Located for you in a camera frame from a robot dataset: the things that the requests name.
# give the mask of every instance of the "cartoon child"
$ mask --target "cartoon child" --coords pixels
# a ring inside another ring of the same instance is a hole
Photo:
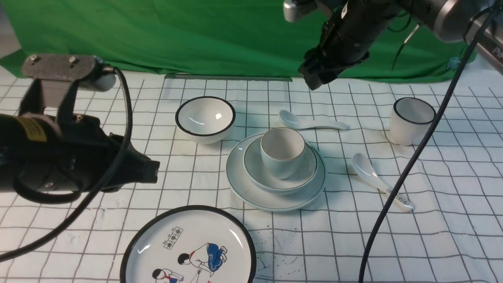
[[[166,268],[154,270],[152,277],[155,278],[155,283],[179,283],[184,280],[183,276]]]
[[[178,257],[179,264],[192,264],[210,273],[210,277],[227,260],[227,249],[218,248],[215,244],[206,243],[191,254],[183,253]]]

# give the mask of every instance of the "black cable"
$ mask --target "black cable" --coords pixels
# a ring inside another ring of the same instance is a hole
[[[119,168],[122,160],[126,156],[129,145],[131,144],[131,133],[133,127],[133,108],[131,106],[131,97],[129,95],[129,89],[127,87],[126,78],[124,74],[118,68],[105,67],[104,71],[113,72],[117,74],[119,80],[122,84],[122,90],[124,91],[124,101],[126,104],[126,133],[124,134],[124,140],[122,141],[122,145],[117,152],[116,157],[111,162],[108,169],[105,171],[103,176],[96,182],[94,187],[89,191],[89,194],[82,200],[82,202],[77,206],[77,208],[68,216],[58,227],[54,228],[51,232],[47,233],[47,235],[42,238],[13,251],[6,252],[0,255],[0,262],[4,262],[15,257],[27,254],[31,251],[34,251],[43,245],[50,242],[52,239],[56,238],[61,232],[67,229],[84,211],[84,209],[91,203],[93,198],[101,191],[103,186],[105,186],[110,179],[114,176],[115,172]]]
[[[445,97],[442,101],[442,104],[440,105],[440,108],[437,112],[437,115],[435,116],[432,125],[428,129],[428,132],[425,134],[423,137],[423,140],[421,140],[421,143],[417,147],[416,151],[412,155],[411,159],[407,163],[407,166],[403,170],[402,174],[400,175],[400,178],[395,184],[395,187],[393,188],[392,192],[389,194],[388,199],[386,200],[386,203],[384,204],[384,207],[382,208],[381,213],[379,214],[379,217],[377,218],[377,221],[374,225],[374,228],[372,228],[372,232],[370,233],[369,239],[367,241],[367,245],[365,245],[365,251],[363,252],[363,257],[362,257],[362,263],[360,265],[360,275],[358,278],[358,281],[360,283],[363,283],[363,278],[365,276],[365,267],[367,265],[367,261],[369,259],[369,254],[370,254],[370,249],[372,248],[372,244],[374,243],[375,237],[377,235],[377,232],[379,231],[379,228],[381,227],[382,222],[384,221],[384,218],[386,217],[386,214],[388,213],[389,208],[393,204],[393,201],[395,200],[396,195],[398,194],[398,191],[402,187],[403,182],[405,181],[405,178],[409,174],[409,172],[412,169],[412,166],[418,159],[419,155],[425,148],[426,144],[430,140],[430,138],[433,135],[433,132],[437,128],[437,125],[439,124],[440,120],[442,119],[442,116],[444,115],[444,112],[447,108],[447,104],[449,103],[449,100],[451,99],[452,94],[454,93],[454,89],[456,88],[456,84],[459,81],[459,78],[461,77],[461,73],[465,69],[466,64],[468,63],[468,60],[470,59],[471,54],[475,50],[478,41],[482,37],[482,35],[485,32],[485,29],[491,24],[493,19],[498,15],[498,13],[503,9],[502,6],[499,7],[492,7],[489,8],[492,10],[492,12],[489,14],[487,19],[484,21],[480,29],[477,31],[475,36],[473,37],[473,41],[470,43],[468,48],[465,51],[465,54],[463,55],[463,58],[461,59],[461,62],[456,70],[456,73],[454,74],[454,77],[452,78],[451,84],[449,85],[449,88],[447,89],[447,93],[445,94]]]
[[[405,24],[405,26],[403,26],[403,28],[401,28],[401,29],[399,29],[399,30],[394,30],[394,29],[392,29],[392,28],[390,28],[390,27],[387,27],[387,29],[388,29],[389,31],[391,31],[391,32],[396,32],[396,33],[398,33],[398,32],[402,32],[402,31],[406,30],[406,29],[410,26],[410,23],[412,22],[412,16],[413,16],[413,15],[412,15],[412,13],[413,13],[413,10],[412,10],[412,9],[414,9],[414,0],[412,0],[412,1],[410,2],[410,16],[409,16],[409,19],[407,20],[407,23]],[[403,13],[402,15],[398,15],[398,16],[397,16],[397,18],[404,17],[404,16],[405,16],[405,15],[407,15],[407,14],[408,14],[408,13],[407,13],[407,12],[405,12],[405,13]]]
[[[405,26],[403,26],[403,28],[399,29],[399,30],[394,30],[390,27],[388,27],[388,30],[391,31],[391,32],[402,32],[404,30],[406,30],[409,26],[410,26],[410,23],[412,22],[412,17],[409,16],[409,19],[407,20],[407,23],[405,24]]]

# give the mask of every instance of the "saucer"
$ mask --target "saucer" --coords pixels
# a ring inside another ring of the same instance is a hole
[[[317,167],[317,158],[311,147],[306,147],[300,168],[287,179],[279,180],[271,175],[262,163],[261,140],[262,138],[258,138],[252,142],[243,158],[246,173],[255,185],[271,193],[289,194],[303,188],[312,179]]]
[[[300,209],[319,196],[325,188],[326,166],[319,153],[314,150],[319,169],[312,180],[302,190],[281,195],[266,192],[257,187],[249,178],[244,168],[243,156],[246,149],[263,134],[247,137],[238,143],[229,154],[226,174],[232,191],[247,204],[265,211],[279,212]]]
[[[252,282],[255,246],[235,217],[184,206],[147,223],[124,254],[120,283]]]

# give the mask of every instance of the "white ceramic spoon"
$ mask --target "white ceramic spoon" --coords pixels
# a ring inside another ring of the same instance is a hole
[[[353,156],[353,169],[356,174],[360,176],[365,182],[373,185],[378,188],[380,191],[388,194],[391,193],[392,189],[384,183],[379,176],[377,176],[374,167],[370,163],[370,160],[361,153],[357,153]],[[407,212],[413,210],[412,203],[408,201],[405,197],[400,195],[399,193],[395,197],[395,202],[398,202],[399,205],[404,208]]]
[[[280,111],[280,120],[281,122],[294,130],[303,130],[303,129],[337,129],[337,130],[346,130],[348,126],[344,123],[337,121],[319,121],[319,120],[311,120],[306,118],[297,117],[292,112],[281,110]]]

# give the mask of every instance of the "white grid tablecloth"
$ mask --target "white grid tablecloth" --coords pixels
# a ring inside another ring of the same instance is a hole
[[[29,80],[0,78],[0,111],[14,114]],[[135,233],[156,215],[189,204],[222,208],[244,223],[257,250],[255,282],[349,282],[386,196],[350,168],[367,154],[393,185],[413,153],[386,138],[396,99],[415,96],[438,108],[447,84],[389,85],[336,80],[315,92],[304,82],[128,81],[134,106],[133,145],[161,162],[157,184],[130,184],[99,194],[67,231],[35,252],[0,264],[2,283],[118,282],[122,256]],[[80,91],[76,112],[98,117],[122,134],[122,92]],[[186,100],[217,96],[236,109],[231,136],[214,145],[180,139],[175,112]],[[503,281],[503,88],[458,87],[433,139],[407,177],[402,194],[415,206],[393,205],[376,238],[368,281]],[[326,190],[289,213],[243,204],[230,190],[227,156],[246,136],[279,126],[277,114],[337,119],[347,131],[305,130],[328,169]],[[0,194],[0,252],[46,234],[77,203],[37,205]]]

